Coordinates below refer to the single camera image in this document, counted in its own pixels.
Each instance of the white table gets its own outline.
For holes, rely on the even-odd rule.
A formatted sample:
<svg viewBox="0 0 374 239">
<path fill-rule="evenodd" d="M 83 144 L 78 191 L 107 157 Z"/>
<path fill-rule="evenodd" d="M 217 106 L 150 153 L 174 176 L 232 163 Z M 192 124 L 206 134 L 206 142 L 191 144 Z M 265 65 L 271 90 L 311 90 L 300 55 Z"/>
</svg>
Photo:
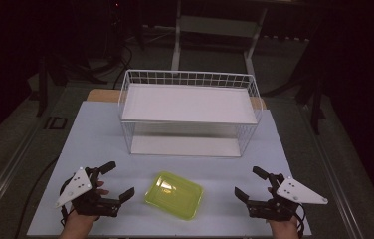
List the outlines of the white table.
<svg viewBox="0 0 374 239">
<path fill-rule="evenodd" d="M 250 218 L 246 205 L 234 195 L 238 186 L 252 200 L 268 200 L 268 181 L 252 173 L 253 166 L 291 175 L 271 112 L 261 123 L 241 158 L 130 155 L 124 141 L 116 103 L 84 102 L 29 228 L 29 236 L 59 235 L 60 209 L 54 204 L 65 180 L 79 167 L 109 161 L 116 169 L 102 176 L 108 198 L 135 187 L 117 218 L 102 217 L 92 236 L 108 237 L 258 237 L 271 236 L 269 224 Z M 160 171 L 170 171 L 204 188 L 195 218 L 184 221 L 144 202 L 144 194 Z M 305 222 L 304 235 L 310 235 Z"/>
</svg>

